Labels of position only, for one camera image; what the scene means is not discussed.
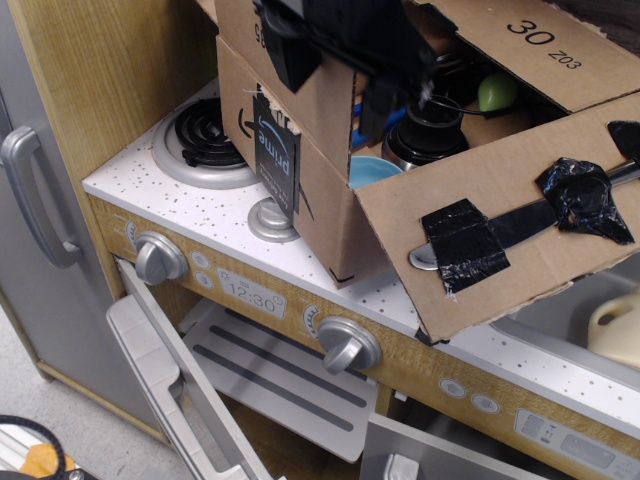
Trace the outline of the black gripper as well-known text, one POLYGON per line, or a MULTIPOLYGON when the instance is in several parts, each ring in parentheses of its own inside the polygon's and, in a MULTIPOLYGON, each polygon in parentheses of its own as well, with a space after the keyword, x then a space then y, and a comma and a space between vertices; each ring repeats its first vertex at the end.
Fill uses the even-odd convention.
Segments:
POLYGON ((367 78, 359 133, 374 138, 436 70, 436 53, 400 1, 256 1, 264 42, 279 80, 296 93, 324 54, 367 78))

